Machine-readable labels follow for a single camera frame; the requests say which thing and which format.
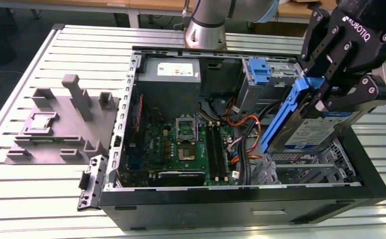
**gray fixture post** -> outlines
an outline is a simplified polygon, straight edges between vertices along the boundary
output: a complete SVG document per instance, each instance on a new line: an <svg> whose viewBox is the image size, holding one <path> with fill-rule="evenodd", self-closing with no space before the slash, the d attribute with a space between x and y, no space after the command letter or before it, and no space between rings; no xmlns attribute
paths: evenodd
<svg viewBox="0 0 386 239"><path fill-rule="evenodd" d="M80 116L84 121L92 120L92 114L89 111L89 96L88 94L82 94L78 85L78 77L77 75L64 75L61 84L69 90L72 95L72 103L78 110Z"/></svg>

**slotted aluminum platform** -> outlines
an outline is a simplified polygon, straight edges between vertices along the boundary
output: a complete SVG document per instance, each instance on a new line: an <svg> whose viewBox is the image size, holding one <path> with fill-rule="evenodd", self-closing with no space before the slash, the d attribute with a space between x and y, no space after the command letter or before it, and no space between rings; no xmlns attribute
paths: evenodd
<svg viewBox="0 0 386 239"><path fill-rule="evenodd" d="M132 45L181 47L181 37L180 31L72 25L50 31L0 112L0 238L386 238L386 201L316 225L121 232L102 211L76 212L85 165L2 164L36 87L68 96L61 77L77 74L89 96L109 91L121 97ZM227 34L228 50L297 54L300 45L300 38ZM386 183L386 106L354 130Z"/></svg>

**power supply label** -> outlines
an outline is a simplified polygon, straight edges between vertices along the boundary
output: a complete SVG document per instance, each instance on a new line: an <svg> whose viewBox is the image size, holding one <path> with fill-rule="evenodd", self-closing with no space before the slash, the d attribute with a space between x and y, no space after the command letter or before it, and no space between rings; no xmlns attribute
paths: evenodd
<svg viewBox="0 0 386 239"><path fill-rule="evenodd" d="M157 76L193 76L191 63L165 63L157 65Z"/></svg>
<svg viewBox="0 0 386 239"><path fill-rule="evenodd" d="M334 131L334 126L346 121L351 112L324 112L323 118L305 119L297 127L284 147L288 149L317 146Z"/></svg>

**ram slot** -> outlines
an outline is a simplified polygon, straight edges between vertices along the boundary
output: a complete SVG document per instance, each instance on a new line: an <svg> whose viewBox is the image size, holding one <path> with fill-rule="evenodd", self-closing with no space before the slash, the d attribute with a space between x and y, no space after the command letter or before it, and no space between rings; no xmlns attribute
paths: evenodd
<svg viewBox="0 0 386 239"><path fill-rule="evenodd" d="M221 147L221 137L219 132L219 127L212 128L212 142L213 142L213 150L215 150L215 159L217 164L217 176L223 179L227 176L225 172L225 161L223 156L223 147Z"/></svg>
<svg viewBox="0 0 386 239"><path fill-rule="evenodd" d="M205 126L205 146L207 146L207 158L208 158L208 172L209 178L213 180L217 176L217 165L215 159L215 148L212 141L212 127Z"/></svg>

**hard drive label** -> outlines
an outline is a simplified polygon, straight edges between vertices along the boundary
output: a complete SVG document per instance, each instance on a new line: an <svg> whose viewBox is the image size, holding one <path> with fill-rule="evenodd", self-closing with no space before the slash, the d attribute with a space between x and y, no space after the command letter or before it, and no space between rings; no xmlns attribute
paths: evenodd
<svg viewBox="0 0 386 239"><path fill-rule="evenodd" d="M305 119L297 127L284 147L288 149L312 148L330 136L334 127L350 117L350 112L324 112L323 118Z"/></svg>

